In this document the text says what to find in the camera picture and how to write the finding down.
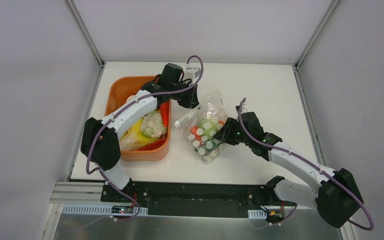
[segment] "orange plastic bin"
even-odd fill
[[[154,80],[155,76],[126,76],[115,81],[109,90],[108,101],[105,108],[105,116],[114,112],[124,105],[127,98],[141,89],[142,85]],[[171,128],[171,102],[168,102],[168,126],[167,139],[157,149],[142,151],[122,151],[121,160],[126,162],[133,161],[159,161],[162,160],[169,152],[170,128]]]

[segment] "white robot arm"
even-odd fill
[[[344,168],[336,171],[309,162],[280,137],[265,132],[254,112],[241,113],[241,108],[241,105],[236,107],[239,112],[238,119],[242,122],[229,117],[214,137],[230,145],[244,143],[255,155],[284,167],[308,184],[295,183],[282,176],[272,178],[264,185],[264,189],[267,190],[265,194],[271,196],[274,202],[294,202],[317,210],[327,223],[336,228],[344,225],[360,208],[360,204],[331,178],[363,202],[353,175]]]
[[[170,99],[177,100],[182,107],[195,108],[199,104],[197,88],[196,85],[191,85],[200,76],[200,72],[200,68],[190,67],[189,64],[185,70],[175,64],[167,64],[154,81],[145,83],[134,98],[119,109],[101,120],[93,117],[88,119],[84,126],[80,151],[88,156],[88,161],[92,161],[103,171],[116,188],[124,189],[131,180],[120,163],[119,140],[140,118]]]

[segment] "white table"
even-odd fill
[[[104,116],[110,87],[116,80],[127,76],[156,75],[161,73],[165,64],[107,62],[90,117],[100,119]],[[221,89],[224,108],[230,117],[237,116],[235,106],[246,97],[246,108],[256,113],[265,131],[278,135],[310,160],[316,161],[292,66],[204,63],[198,98],[217,88]],[[178,106],[175,101],[172,103],[171,122],[174,123],[190,109]],[[134,181],[258,185],[279,175],[303,183],[286,169],[255,156],[244,144],[227,146],[210,164],[202,162],[174,126],[169,144],[169,152],[161,161],[122,161],[122,166]],[[71,179],[102,180],[97,172],[86,174],[86,159],[79,151]]]

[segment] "purple cable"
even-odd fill
[[[292,211],[290,211],[290,213],[282,220],[282,221],[280,221],[280,222],[276,222],[276,223],[273,223],[273,224],[271,224],[272,226],[273,225],[279,225],[279,224],[281,224],[281,223],[283,223],[284,221],[286,221],[294,212],[295,212],[295,210],[297,210],[297,207],[298,207],[298,204],[297,205],[295,205],[295,207],[293,207],[293,209],[292,209]],[[256,227],[254,227],[254,226],[252,226],[251,225],[251,227],[253,228],[253,229],[255,229],[255,230],[263,230],[263,229],[265,229],[265,228],[267,228],[267,227],[271,227],[270,226],[270,224],[267,224],[267,225],[265,225],[265,226],[263,226],[263,227],[260,227],[260,228],[256,228]]]
[[[105,181],[108,182],[108,184],[119,194],[123,195],[124,197],[128,198],[130,201],[132,201],[132,203],[134,203],[135,206],[137,206],[137,212],[128,217],[128,218],[115,218],[118,222],[127,222],[127,221],[131,221],[133,219],[135,219],[139,213],[141,212],[141,206],[139,206],[139,203],[131,196],[127,195],[126,193],[122,192],[120,189],[118,189],[116,186],[114,186],[114,184],[107,178],[107,176],[105,176],[104,174],[104,171],[103,170],[99,170],[100,174],[102,175],[103,179],[105,179]]]
[[[95,144],[97,144],[97,141],[98,141],[98,138],[99,136],[101,135],[102,131],[104,131],[104,129],[110,125],[111,123],[111,119],[108,120],[106,123],[104,123],[104,125],[98,130],[98,132],[96,133],[96,136],[95,138],[93,139],[92,141],[92,145],[90,146],[90,149],[89,149],[89,153],[87,154],[87,161],[86,161],[86,173],[87,175],[91,175],[93,174],[95,171],[99,170],[100,168],[99,167],[95,167],[94,169],[89,170],[89,167],[91,165],[91,159],[92,159],[92,152],[94,150],[94,147],[95,147]]]
[[[287,154],[289,154],[289,150],[288,149],[285,149],[285,148],[282,148],[282,147],[278,147],[278,146],[273,146],[273,145],[270,145],[270,144],[267,144],[267,143],[264,143],[264,142],[261,142],[259,141],[258,139],[256,139],[255,137],[253,137],[249,132],[248,130],[245,128],[245,125],[244,125],[244,122],[242,121],[242,116],[241,116],[241,113],[242,113],[242,107],[245,103],[247,99],[244,97],[242,99],[242,101],[240,102],[239,104],[239,109],[237,110],[237,114],[239,114],[238,116],[238,119],[239,119],[239,122],[240,122],[240,125],[242,126],[242,129],[243,131],[246,133],[246,135],[248,135],[249,138],[251,138],[254,142],[264,146],[264,147],[267,147],[267,148],[272,148],[272,149],[276,149],[276,150],[279,150],[279,151],[282,151],[282,152],[285,152]],[[317,170],[320,174],[323,174],[324,176],[326,176],[329,180],[331,180],[332,182],[334,182],[336,185],[338,185],[342,190],[344,190],[347,194],[349,194],[352,199],[354,199],[354,201],[356,201],[358,203],[358,205],[361,207],[361,209],[363,210],[363,212],[365,213],[367,219],[368,219],[368,222],[370,224],[370,227],[366,227],[366,226],[362,226],[352,220],[348,220],[349,223],[355,225],[356,227],[360,228],[360,229],[363,229],[363,230],[366,230],[366,231],[372,231],[374,228],[375,228],[375,223],[373,221],[373,218],[372,216],[370,215],[369,213],[369,210],[367,210],[366,206],[364,206],[364,204],[362,203],[362,201],[360,201],[360,199],[354,195],[354,193],[352,193],[350,190],[348,190],[348,188],[346,188],[344,185],[342,185],[340,182],[338,182],[336,179],[334,179],[333,177],[331,177],[327,172],[325,172],[324,170],[321,170],[320,167],[318,167],[317,165],[315,165],[314,163],[312,163],[311,161],[307,160],[305,157],[295,153],[295,152],[291,152],[290,153],[292,156],[304,161],[306,164],[310,165],[311,167],[313,167],[315,170]]]

